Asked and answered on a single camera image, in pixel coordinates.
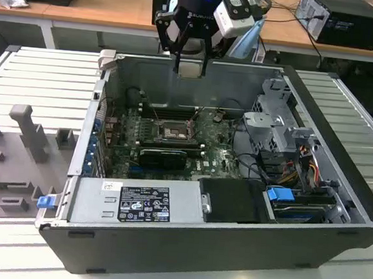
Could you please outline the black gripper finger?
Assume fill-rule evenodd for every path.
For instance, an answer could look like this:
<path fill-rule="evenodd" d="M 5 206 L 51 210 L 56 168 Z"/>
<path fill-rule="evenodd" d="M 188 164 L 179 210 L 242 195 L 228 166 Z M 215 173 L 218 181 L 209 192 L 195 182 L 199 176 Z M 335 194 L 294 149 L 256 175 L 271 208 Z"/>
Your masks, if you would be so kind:
<path fill-rule="evenodd" d="M 212 45 L 212 34 L 207 24 L 204 25 L 204 45 L 205 45 L 205 55 L 202 63 L 200 76 L 206 75 L 206 68 L 210 59 L 221 59 L 224 57 L 228 49 L 228 39 L 222 37 L 216 46 Z"/>
<path fill-rule="evenodd" d="M 168 28 L 175 23 L 178 32 L 174 40 L 168 35 Z M 175 55 L 175 65 L 173 71 L 178 73 L 182 50 L 189 38 L 192 38 L 195 32 L 195 24 L 191 19 L 185 18 L 183 12 L 159 12 L 155 16 L 155 25 L 157 27 L 158 38 L 165 52 Z"/>

